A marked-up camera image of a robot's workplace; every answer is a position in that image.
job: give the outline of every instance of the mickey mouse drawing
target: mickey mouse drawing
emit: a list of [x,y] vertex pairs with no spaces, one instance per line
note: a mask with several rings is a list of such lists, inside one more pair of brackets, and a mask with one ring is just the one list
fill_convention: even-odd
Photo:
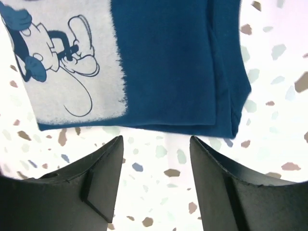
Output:
[[[48,72],[57,72],[59,68],[72,76],[90,97],[90,110],[92,110],[91,96],[86,87],[74,74],[84,77],[94,77],[100,71],[95,58],[95,49],[92,45],[92,35],[87,19],[82,16],[74,16],[68,20],[68,27],[74,35],[74,41],[70,43],[65,32],[48,30],[42,23],[34,24],[32,16],[26,9],[15,10],[0,1],[0,14],[6,29],[11,37],[12,45],[17,61],[17,66],[25,82],[31,78],[44,83],[48,78]],[[54,39],[60,40],[63,50],[57,52]]]

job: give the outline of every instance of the cartoon shoe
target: cartoon shoe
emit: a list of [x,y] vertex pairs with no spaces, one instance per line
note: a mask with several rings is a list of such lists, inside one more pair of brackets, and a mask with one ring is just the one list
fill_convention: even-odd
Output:
[[71,73],[78,73],[82,76],[96,76],[100,67],[94,57],[94,47],[92,45],[92,35],[87,19],[82,16],[72,17],[68,21],[68,26],[75,36],[74,45],[78,46],[78,51],[73,55],[73,60],[62,60],[62,64]]

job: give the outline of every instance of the black plastic part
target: black plastic part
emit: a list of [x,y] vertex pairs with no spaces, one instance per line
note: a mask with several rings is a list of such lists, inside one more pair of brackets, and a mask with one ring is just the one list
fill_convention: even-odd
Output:
[[308,182],[253,171],[197,137],[190,152],[204,231],[308,230]]
[[119,136],[40,179],[0,176],[0,230],[106,231],[114,215],[123,151]]

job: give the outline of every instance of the blue cloth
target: blue cloth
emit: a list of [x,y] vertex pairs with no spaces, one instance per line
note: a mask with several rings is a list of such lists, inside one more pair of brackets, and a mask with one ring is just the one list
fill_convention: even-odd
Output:
[[236,136],[251,91],[239,8],[240,0],[0,1],[40,130],[117,125],[224,138]]

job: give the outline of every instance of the terrazzo surface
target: terrazzo surface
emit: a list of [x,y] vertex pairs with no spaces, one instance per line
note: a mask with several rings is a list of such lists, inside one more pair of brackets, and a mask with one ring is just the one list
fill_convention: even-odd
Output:
[[[239,163],[291,181],[308,179],[308,2],[243,0],[241,49],[252,93],[234,140],[202,139]],[[0,38],[7,37],[1,26]],[[0,167],[39,178],[123,135],[116,231],[202,231],[189,136],[118,127],[41,132],[15,68],[0,44]]]

